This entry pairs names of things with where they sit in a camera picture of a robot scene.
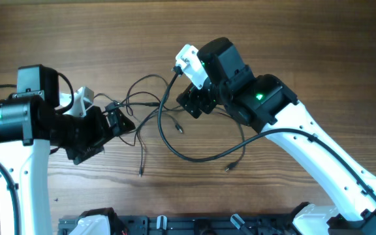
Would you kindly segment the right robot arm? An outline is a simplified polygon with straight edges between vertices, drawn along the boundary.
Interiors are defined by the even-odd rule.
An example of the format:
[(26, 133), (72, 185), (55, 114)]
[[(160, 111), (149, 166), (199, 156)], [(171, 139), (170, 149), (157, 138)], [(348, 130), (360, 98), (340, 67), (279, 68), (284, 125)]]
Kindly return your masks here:
[(376, 176), (358, 164), (271, 74), (255, 76), (221, 37), (185, 45), (176, 66), (191, 81), (178, 103), (194, 118), (221, 105), (238, 123), (284, 149), (324, 189), (331, 206), (305, 202), (289, 224), (300, 234), (376, 234)]

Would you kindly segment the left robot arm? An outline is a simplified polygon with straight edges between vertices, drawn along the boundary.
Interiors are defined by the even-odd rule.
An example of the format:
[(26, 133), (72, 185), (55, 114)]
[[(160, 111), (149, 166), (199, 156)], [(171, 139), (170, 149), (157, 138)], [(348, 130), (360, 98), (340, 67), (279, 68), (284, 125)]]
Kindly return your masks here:
[(135, 128), (116, 103), (99, 108), (83, 89), (61, 95), (61, 79), (50, 67), (20, 67), (16, 92), (0, 100), (2, 234), (53, 232), (48, 159), (55, 148), (78, 165)]

